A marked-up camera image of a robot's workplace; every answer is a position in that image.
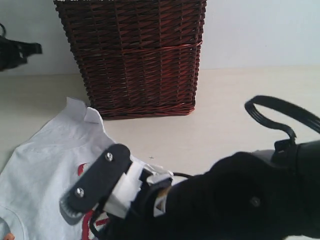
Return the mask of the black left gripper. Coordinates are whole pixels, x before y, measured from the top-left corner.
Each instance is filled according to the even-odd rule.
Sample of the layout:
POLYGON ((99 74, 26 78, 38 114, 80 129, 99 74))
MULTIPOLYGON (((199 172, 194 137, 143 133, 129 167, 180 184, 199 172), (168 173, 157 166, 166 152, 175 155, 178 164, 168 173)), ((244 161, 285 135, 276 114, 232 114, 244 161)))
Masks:
POLYGON ((42 54, 42 46, 39 43, 28 43, 9 40, 0 37, 0 71, 15 69, 27 64, 25 56, 42 54))

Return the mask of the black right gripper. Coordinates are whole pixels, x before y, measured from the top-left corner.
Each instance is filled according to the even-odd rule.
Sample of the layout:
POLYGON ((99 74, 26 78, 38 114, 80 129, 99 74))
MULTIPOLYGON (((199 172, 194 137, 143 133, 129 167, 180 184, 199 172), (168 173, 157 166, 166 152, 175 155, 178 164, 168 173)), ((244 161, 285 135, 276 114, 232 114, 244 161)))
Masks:
POLYGON ((69 225, 90 212, 94 240, 177 240, 179 225, 167 200, 179 174, 161 166, 131 163, 123 144, 112 144, 60 198, 69 225))

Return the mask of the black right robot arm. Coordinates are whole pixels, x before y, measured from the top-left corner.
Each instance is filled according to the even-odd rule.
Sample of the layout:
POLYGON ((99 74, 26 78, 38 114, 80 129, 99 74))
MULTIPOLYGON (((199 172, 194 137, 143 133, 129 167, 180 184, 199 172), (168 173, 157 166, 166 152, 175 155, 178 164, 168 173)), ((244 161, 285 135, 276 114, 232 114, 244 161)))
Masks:
POLYGON ((283 240, 320 236, 320 143, 237 152, 199 175, 157 183, 112 144, 61 197, 70 225, 91 213, 100 240, 283 240))

